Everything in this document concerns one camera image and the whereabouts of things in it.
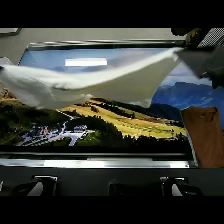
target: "brown leather piece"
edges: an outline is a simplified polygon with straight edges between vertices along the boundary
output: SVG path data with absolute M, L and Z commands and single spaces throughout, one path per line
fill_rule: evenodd
M 216 107 L 181 110 L 200 167 L 224 167 L 224 137 Z

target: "sky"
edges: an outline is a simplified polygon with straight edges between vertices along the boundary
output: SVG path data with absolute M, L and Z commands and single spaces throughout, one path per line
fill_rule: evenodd
M 71 49 L 71 50 L 43 50 L 26 51 L 20 65 L 45 68 L 68 73 L 94 72 L 111 69 L 133 63 L 145 57 L 165 51 L 166 48 L 123 48 L 123 49 Z M 75 58 L 106 58 L 108 66 L 65 66 L 66 59 Z M 184 64 L 180 63 L 161 83 L 161 85 L 175 85 L 176 82 L 205 84 L 211 86 L 208 79 L 198 79 Z

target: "landscape picture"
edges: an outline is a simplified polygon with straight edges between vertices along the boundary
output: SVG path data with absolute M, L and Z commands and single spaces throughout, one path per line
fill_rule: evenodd
M 93 72 L 157 54 L 166 49 L 79 49 L 26 52 L 20 65 L 56 71 Z M 66 58 L 105 57 L 108 65 L 65 67 Z M 127 152 L 190 152 L 180 110 L 217 106 L 224 127 L 223 89 L 197 79 L 184 63 L 161 83 L 149 108 L 92 98 L 85 104 L 58 110 L 36 110 L 5 89 L 0 100 L 0 144 L 119 148 Z

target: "white wall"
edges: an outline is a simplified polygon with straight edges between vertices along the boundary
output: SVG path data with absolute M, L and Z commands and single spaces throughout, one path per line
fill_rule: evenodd
M 0 28 L 0 33 L 12 33 L 16 32 L 18 28 Z

